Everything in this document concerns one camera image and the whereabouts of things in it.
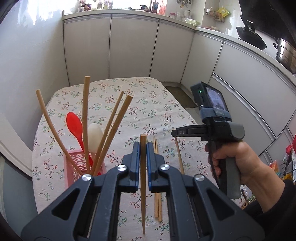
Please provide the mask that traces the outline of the person's right hand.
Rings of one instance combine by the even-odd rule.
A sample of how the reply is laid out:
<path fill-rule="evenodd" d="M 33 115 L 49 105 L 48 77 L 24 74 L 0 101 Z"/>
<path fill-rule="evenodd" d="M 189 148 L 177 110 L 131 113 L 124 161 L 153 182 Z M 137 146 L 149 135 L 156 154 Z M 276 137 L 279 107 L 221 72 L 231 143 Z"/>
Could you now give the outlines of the person's right hand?
<path fill-rule="evenodd" d="M 213 164 L 212 174 L 220 175 L 219 161 L 234 157 L 241 173 L 241 183 L 255 195 L 263 212 L 269 211 L 279 201 L 285 189 L 285 183 L 276 173 L 264 164 L 246 142 L 227 143 L 210 153 L 210 146 L 205 146 L 209 153 L 208 162 Z"/>

